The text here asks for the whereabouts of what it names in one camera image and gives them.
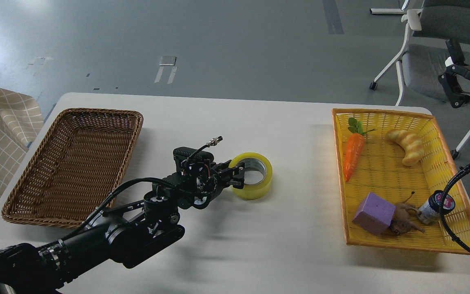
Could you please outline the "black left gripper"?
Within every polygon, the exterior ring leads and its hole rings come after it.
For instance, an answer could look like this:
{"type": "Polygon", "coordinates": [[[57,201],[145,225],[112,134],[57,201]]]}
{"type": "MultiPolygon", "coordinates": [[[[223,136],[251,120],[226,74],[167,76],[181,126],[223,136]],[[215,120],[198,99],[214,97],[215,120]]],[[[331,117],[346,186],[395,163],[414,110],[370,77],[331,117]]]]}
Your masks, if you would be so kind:
{"type": "Polygon", "coordinates": [[[210,169],[211,176],[204,186],[206,200],[215,199],[228,186],[243,189],[245,170],[246,164],[244,162],[227,161],[214,164],[210,169]]]}

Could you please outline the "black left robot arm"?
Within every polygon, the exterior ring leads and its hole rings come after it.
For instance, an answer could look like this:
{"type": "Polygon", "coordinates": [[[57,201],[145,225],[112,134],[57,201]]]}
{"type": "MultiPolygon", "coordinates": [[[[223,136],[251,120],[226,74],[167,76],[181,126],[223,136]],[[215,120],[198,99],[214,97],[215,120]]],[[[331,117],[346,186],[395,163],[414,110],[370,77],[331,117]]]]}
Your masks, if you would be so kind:
{"type": "Polygon", "coordinates": [[[58,294],[108,259],[131,269],[180,240],[185,229],[179,225],[179,209],[204,209],[225,188],[245,185],[244,162],[217,164],[204,151],[221,140],[213,138],[199,149],[174,149],[176,172],[121,184],[63,238],[39,247],[21,243],[1,249],[0,294],[58,294]]]}

